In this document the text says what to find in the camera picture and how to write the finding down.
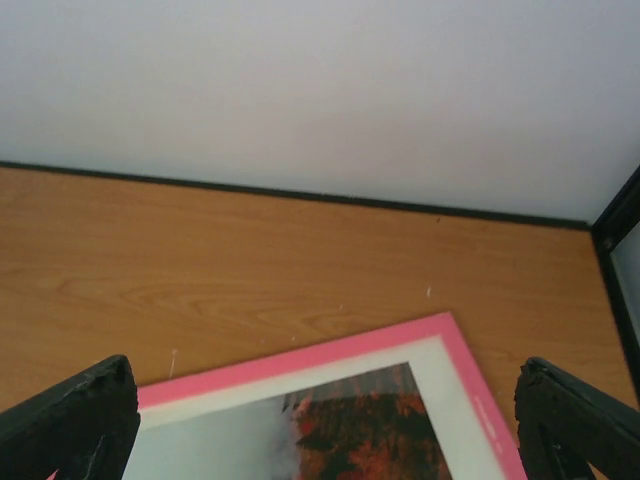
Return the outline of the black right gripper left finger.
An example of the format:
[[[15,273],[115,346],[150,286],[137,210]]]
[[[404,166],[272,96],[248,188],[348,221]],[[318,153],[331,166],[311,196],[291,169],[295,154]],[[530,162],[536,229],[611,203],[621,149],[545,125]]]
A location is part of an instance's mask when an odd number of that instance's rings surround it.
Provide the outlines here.
[[[1,477],[121,479],[140,423],[131,365],[113,355],[1,413]]]

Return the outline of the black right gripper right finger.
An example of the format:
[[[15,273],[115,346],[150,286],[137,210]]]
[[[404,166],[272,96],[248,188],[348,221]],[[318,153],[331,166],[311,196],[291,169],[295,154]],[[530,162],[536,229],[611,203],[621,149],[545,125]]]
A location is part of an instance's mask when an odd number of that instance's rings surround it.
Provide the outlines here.
[[[639,412],[542,358],[521,367],[515,418],[529,479],[639,477]]]

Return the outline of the pink wooden picture frame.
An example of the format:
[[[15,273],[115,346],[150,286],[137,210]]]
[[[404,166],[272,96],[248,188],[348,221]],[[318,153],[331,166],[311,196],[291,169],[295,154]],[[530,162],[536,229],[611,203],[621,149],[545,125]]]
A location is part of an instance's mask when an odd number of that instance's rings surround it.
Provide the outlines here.
[[[521,479],[452,315],[140,389],[128,479]]]

